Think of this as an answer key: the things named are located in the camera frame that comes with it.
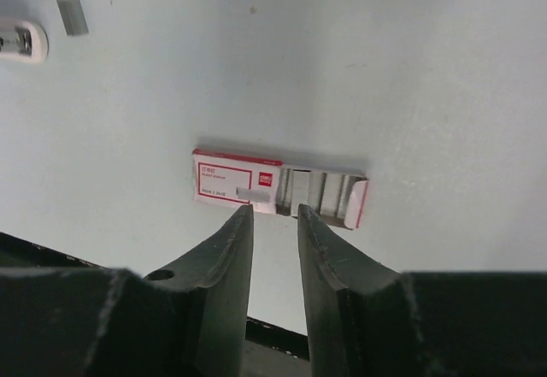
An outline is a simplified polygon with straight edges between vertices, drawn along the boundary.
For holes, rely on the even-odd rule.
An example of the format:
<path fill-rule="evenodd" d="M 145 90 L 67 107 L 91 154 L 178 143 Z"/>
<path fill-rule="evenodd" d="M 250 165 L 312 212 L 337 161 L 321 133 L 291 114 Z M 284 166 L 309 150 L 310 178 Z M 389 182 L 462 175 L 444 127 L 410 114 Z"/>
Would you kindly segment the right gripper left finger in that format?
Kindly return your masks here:
<path fill-rule="evenodd" d="M 3 234 L 4 376 L 237 376 L 253 211 L 146 276 Z"/>

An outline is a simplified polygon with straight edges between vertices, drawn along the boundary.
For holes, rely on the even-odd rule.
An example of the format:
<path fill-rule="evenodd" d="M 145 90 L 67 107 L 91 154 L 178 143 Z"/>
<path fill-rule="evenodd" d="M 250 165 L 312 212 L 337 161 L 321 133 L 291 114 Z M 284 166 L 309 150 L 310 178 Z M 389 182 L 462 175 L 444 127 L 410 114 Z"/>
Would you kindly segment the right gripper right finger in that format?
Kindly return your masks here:
<path fill-rule="evenodd" d="M 399 273 L 297 220 L 313 375 L 545 375 L 545 273 Z"/>

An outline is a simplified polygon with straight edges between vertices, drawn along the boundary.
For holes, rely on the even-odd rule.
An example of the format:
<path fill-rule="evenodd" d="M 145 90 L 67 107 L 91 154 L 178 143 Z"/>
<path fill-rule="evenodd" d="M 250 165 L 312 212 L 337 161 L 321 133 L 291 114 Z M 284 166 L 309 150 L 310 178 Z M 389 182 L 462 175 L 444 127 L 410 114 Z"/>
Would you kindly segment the red staple box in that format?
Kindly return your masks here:
<path fill-rule="evenodd" d="M 305 204 L 329 226 L 356 230 L 362 224 L 369 186 L 363 174 L 198 148 L 192 160 L 199 203 L 251 205 L 258 213 L 288 217 L 297 217 Z"/>

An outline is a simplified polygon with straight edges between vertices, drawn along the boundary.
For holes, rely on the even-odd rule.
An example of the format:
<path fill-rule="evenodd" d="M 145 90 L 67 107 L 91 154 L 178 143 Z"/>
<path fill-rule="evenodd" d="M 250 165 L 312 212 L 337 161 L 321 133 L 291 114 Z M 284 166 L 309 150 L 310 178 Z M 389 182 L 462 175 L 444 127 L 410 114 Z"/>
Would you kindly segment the grey staple strip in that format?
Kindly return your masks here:
<path fill-rule="evenodd" d="M 65 32 L 70 37 L 89 33 L 84 10 L 80 0 L 56 0 Z"/>

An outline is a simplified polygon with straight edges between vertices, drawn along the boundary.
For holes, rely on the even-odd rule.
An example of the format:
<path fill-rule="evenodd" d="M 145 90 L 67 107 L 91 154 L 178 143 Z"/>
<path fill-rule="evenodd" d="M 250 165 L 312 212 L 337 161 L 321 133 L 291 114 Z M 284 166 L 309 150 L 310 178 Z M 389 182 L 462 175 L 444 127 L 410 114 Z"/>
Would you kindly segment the light blue stapler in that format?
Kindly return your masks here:
<path fill-rule="evenodd" d="M 49 42 L 39 24 L 7 16 L 2 16 L 0 21 L 2 60 L 31 64 L 46 60 Z"/>

